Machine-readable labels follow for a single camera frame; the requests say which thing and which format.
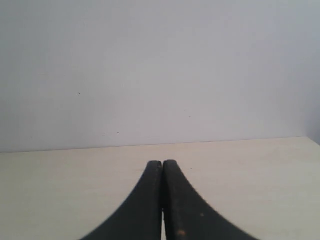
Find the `light wood surface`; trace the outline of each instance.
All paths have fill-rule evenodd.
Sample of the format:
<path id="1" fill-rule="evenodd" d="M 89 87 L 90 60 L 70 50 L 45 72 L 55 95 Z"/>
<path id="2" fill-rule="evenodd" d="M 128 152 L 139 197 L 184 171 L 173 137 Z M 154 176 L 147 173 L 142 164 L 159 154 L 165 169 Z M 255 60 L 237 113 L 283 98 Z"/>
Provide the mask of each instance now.
<path id="1" fill-rule="evenodd" d="M 200 195 L 260 240 L 319 240 L 320 146 L 306 137 L 0 154 L 0 239 L 77 240 L 175 159 Z"/>

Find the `table surface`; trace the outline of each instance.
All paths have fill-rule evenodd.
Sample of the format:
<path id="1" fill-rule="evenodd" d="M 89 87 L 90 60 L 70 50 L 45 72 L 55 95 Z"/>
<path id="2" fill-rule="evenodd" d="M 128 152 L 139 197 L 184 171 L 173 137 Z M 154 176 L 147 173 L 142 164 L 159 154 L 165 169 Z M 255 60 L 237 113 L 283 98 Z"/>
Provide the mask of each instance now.
<path id="1" fill-rule="evenodd" d="M 0 239 L 78 240 L 175 159 L 199 194 L 260 240 L 319 240 L 320 146 L 306 137 L 0 154 Z"/>

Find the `white wall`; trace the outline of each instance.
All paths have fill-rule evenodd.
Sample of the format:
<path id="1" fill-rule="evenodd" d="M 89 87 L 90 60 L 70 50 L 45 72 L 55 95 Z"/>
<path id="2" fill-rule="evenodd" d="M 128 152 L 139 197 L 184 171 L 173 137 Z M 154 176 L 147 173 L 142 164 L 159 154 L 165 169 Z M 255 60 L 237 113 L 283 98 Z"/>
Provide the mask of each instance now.
<path id="1" fill-rule="evenodd" d="M 0 3 L 0 151 L 311 136 L 320 2 Z"/>

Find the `wooden table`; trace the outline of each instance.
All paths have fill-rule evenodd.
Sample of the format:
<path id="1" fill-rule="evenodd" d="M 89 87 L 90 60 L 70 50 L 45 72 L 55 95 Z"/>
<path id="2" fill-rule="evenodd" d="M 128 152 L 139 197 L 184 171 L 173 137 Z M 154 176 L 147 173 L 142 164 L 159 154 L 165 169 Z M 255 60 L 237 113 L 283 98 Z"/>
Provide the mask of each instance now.
<path id="1" fill-rule="evenodd" d="M 175 159 L 200 195 L 260 240 L 320 239 L 320 146 L 306 137 L 0 154 L 0 239 L 78 240 L 149 160 Z"/>

